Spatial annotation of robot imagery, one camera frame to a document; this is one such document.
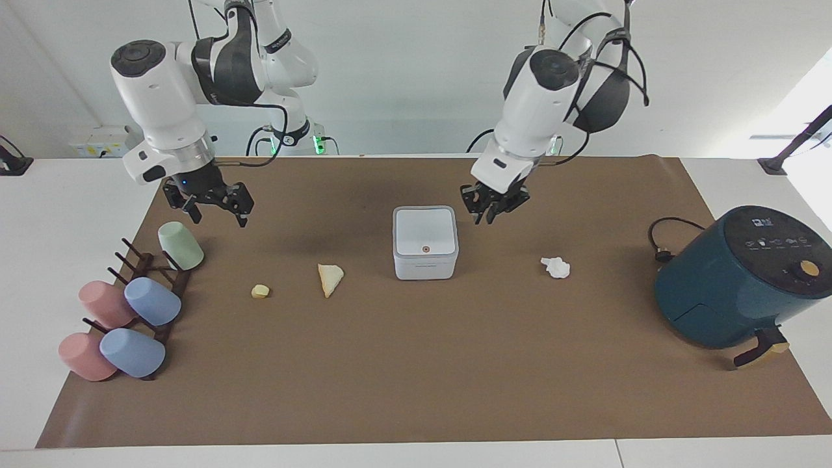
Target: light green cup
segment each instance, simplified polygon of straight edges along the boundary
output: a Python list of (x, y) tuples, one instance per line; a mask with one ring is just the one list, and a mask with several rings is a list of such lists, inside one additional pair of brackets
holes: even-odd
[(196, 268), (206, 257), (194, 235), (178, 221), (159, 228), (159, 244), (183, 270)]

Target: air fryer control panel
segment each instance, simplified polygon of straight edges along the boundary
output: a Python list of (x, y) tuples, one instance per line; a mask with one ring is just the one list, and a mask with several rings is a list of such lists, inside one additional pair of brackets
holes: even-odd
[(725, 219), (728, 247), (753, 275), (802, 296), (832, 295), (832, 248), (802, 222), (764, 207)]

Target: pink cup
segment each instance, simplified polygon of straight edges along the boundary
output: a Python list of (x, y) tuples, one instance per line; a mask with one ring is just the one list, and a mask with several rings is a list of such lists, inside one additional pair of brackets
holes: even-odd
[(99, 351), (101, 337), (89, 333), (72, 333), (61, 341), (57, 354), (70, 370), (88, 381), (103, 381), (116, 373), (112, 365)]
[(78, 292), (78, 299), (98, 323), (110, 330), (127, 325), (136, 317), (124, 292), (104, 281), (88, 282)]

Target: air fryer handle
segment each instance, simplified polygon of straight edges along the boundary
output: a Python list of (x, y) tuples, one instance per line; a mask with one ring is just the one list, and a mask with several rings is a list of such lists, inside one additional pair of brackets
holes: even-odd
[(757, 347), (734, 358), (737, 369), (765, 361), (789, 349), (789, 342), (776, 326), (757, 330), (754, 334), (757, 336)]

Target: small yellow food piece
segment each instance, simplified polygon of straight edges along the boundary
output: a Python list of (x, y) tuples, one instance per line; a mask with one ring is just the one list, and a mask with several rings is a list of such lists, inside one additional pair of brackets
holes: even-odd
[(255, 299), (265, 299), (269, 296), (270, 292), (271, 289), (269, 289), (268, 286), (259, 284), (251, 290), (251, 297), (254, 297)]
[(341, 267), (337, 265), (318, 264), (318, 274), (320, 275), (320, 286), (324, 289), (324, 297), (329, 299), (332, 292), (338, 287), (338, 283), (344, 278), (344, 270), (341, 270)]

